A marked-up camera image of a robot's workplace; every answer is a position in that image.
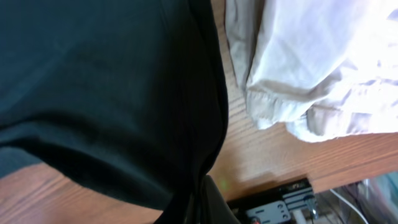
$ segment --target white fabric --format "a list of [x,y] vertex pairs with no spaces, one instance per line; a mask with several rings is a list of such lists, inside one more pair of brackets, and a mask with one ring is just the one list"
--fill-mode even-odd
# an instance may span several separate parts
[[227,0],[237,84],[259,129],[299,139],[398,131],[397,0]]

